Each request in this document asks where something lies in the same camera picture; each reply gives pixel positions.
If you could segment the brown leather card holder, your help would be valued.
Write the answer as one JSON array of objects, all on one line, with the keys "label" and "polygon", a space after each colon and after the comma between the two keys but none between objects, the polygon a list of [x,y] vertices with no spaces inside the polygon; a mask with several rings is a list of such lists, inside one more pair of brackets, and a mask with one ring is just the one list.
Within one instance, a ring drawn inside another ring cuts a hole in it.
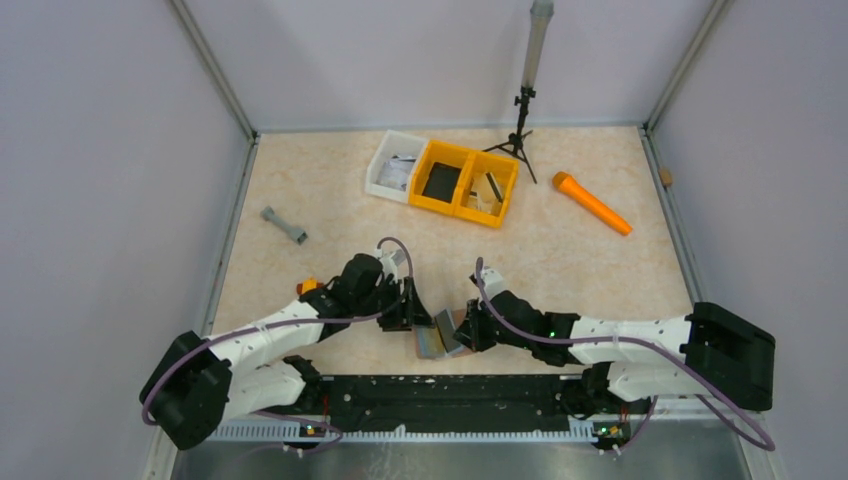
[{"label": "brown leather card holder", "polygon": [[441,360],[472,354],[472,351],[453,338],[465,317],[465,311],[442,310],[435,317],[433,328],[414,327],[416,356],[423,360]]}]

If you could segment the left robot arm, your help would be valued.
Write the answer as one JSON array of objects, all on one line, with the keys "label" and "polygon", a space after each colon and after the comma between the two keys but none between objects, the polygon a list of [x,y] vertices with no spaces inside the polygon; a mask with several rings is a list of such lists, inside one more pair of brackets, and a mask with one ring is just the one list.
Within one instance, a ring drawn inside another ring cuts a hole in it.
[{"label": "left robot arm", "polygon": [[180,450],[206,440],[230,419],[312,396],[320,375],[293,350],[318,344],[353,323],[388,332],[435,322],[402,251],[359,253],[328,283],[303,288],[282,309],[229,332],[178,335],[142,387],[144,423],[160,427]]}]

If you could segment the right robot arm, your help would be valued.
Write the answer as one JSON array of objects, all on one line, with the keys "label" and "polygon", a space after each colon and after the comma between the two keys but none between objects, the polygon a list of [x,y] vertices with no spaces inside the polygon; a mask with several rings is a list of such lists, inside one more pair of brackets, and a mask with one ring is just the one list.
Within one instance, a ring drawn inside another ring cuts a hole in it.
[{"label": "right robot arm", "polygon": [[774,336],[711,302],[673,318],[615,321],[542,312],[505,290],[471,301],[453,337],[474,352],[509,345],[549,366],[590,366],[627,402],[707,395],[744,410],[773,406]]}]

